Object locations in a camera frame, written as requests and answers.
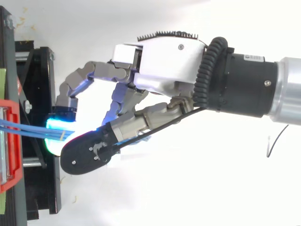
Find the black wire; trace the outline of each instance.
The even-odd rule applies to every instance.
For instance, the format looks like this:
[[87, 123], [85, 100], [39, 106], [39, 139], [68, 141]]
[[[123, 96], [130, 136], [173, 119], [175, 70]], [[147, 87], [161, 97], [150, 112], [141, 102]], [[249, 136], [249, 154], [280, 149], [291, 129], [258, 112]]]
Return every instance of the black wire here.
[[173, 120], [169, 121], [168, 123], [165, 123], [165, 124], [162, 125], [162, 126], [159, 126], [159, 127], [155, 128], [155, 129], [152, 129], [151, 131], [148, 131], [148, 132], [146, 132], [146, 133], [144, 133], [144, 134], [142, 134], [142, 135], [139, 135], [139, 136], [137, 136], [137, 137], [135, 137], [135, 138], [132, 138], [132, 139], [130, 139], [130, 140], [128, 140], [128, 141], [126, 141], [126, 142], [120, 144], [120, 145], [113, 145], [113, 151], [114, 151], [114, 150], [119, 150], [119, 149], [121, 149], [121, 148], [123, 148], [123, 147], [125, 147], [125, 146], [128, 146], [128, 145], [130, 145], [130, 144], [132, 144], [132, 143], [134, 143], [134, 142], [136, 142], [136, 141], [138, 141], [138, 140], [141, 140], [141, 139], [143, 139], [143, 138], [145, 138], [145, 137], [148, 137], [148, 136], [150, 136], [150, 135], [152, 135], [152, 134], [154, 134], [154, 133], [157, 133], [157, 132], [159, 132], [160, 130], [163, 130], [163, 129], [165, 129], [165, 128], [167, 128], [167, 127], [173, 125], [173, 124], [176, 124], [178, 121], [180, 121], [180, 120], [182, 120], [182, 119], [184, 119], [184, 118], [186, 118], [186, 117], [188, 117], [188, 116], [191, 116], [191, 115], [193, 115], [193, 114], [195, 114], [195, 113], [197, 113], [197, 112], [201, 112], [201, 111], [203, 111], [203, 110], [205, 110], [205, 108], [201, 108], [201, 107], [200, 107], [200, 108], [194, 109], [194, 110], [192, 110], [191, 112], [188, 112], [188, 113], [186, 113], [186, 114], [183, 114], [183, 115], [179, 116], [178, 118], [173, 119]]
[[198, 39], [198, 41], [202, 42], [205, 45], [205, 48], [208, 48], [208, 45], [204, 43], [202, 40]]
[[283, 128], [283, 130], [278, 134], [278, 137], [277, 137], [276, 140], [274, 141], [271, 150], [270, 150], [269, 152], [267, 152], [267, 157], [268, 157], [268, 158], [269, 158], [269, 156], [271, 155], [271, 153], [272, 153], [272, 151], [273, 151], [273, 148], [274, 148], [274, 146], [275, 146], [277, 140], [279, 139], [279, 137], [281, 136], [281, 134], [284, 132], [284, 130], [285, 130], [288, 126], [289, 126], [289, 125], [286, 125], [286, 126]]

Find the white background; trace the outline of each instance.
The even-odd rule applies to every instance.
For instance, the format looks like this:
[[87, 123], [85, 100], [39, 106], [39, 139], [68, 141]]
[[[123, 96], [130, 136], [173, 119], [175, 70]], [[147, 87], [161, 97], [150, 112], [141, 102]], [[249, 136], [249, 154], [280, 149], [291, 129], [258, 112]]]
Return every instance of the white background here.
[[[157, 30], [223, 36], [237, 53], [267, 61], [301, 57], [295, 0], [0, 0], [18, 24], [16, 40], [55, 52], [56, 94], [87, 61], [107, 61], [114, 45]], [[77, 120], [101, 124], [115, 84], [80, 95]], [[150, 96], [143, 106], [166, 98]], [[289, 127], [270, 159], [268, 118], [203, 112], [82, 176], [61, 171], [62, 209], [40, 211], [31, 226], [283, 226], [301, 224], [299, 127]]]

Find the blue glowing light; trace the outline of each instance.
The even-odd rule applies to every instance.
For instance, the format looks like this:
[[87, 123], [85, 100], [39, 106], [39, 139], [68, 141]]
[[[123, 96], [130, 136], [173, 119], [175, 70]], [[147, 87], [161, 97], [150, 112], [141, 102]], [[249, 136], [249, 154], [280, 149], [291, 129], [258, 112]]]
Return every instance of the blue glowing light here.
[[54, 155], [60, 156], [62, 148], [72, 139], [87, 133], [89, 131], [95, 130], [95, 125], [91, 126], [89, 123], [79, 123], [77, 121], [68, 122], [68, 121], [61, 121], [57, 119], [48, 119], [46, 123], [46, 128], [49, 129], [61, 129], [61, 130], [68, 130], [74, 131], [70, 136], [66, 138], [64, 141], [57, 141], [57, 140], [49, 140], [45, 139], [45, 144], [47, 149]]
[[[47, 123], [46, 123], [46, 128], [75, 131], [76, 122], [75, 121], [74, 122], [67, 122], [67, 121], [61, 121], [61, 120], [56, 120], [56, 119], [48, 119]], [[52, 154], [60, 156], [62, 148], [69, 141], [68, 138], [65, 141], [45, 139], [45, 144], [46, 144], [47, 149]]]

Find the yellow-green tag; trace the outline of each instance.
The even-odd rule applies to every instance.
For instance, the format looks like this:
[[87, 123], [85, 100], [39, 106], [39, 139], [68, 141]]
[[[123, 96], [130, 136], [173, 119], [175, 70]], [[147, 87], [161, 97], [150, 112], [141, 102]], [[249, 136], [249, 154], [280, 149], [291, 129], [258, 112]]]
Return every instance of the yellow-green tag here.
[[5, 213], [6, 192], [0, 194], [0, 214]]
[[[5, 94], [6, 69], [0, 69], [0, 99], [4, 99]], [[0, 214], [5, 213], [6, 192], [0, 194]]]
[[0, 69], [0, 99], [4, 99], [6, 69]]

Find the glowing object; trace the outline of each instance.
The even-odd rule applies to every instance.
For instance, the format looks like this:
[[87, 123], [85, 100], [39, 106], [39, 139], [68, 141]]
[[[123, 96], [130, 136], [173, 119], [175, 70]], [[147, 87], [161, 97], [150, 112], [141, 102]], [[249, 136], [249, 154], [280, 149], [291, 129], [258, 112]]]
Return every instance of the glowing object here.
[[[75, 131], [76, 122], [75, 121], [67, 122], [67, 121], [61, 121], [61, 120], [56, 120], [56, 119], [48, 119], [47, 123], [46, 123], [46, 128]], [[65, 141], [45, 139], [46, 147], [52, 154], [60, 156], [62, 148], [70, 140], [69, 137]]]

